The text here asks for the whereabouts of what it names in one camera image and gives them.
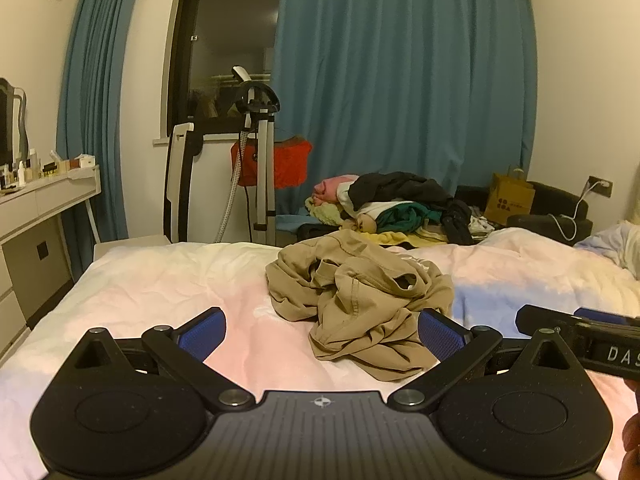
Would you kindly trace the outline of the person's right hand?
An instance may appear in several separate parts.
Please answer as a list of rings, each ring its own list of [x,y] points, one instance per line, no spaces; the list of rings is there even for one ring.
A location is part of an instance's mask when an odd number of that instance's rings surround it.
[[[620,480],[639,480],[640,479],[640,413],[632,415],[626,421],[622,433],[623,446],[625,456],[620,466]]]

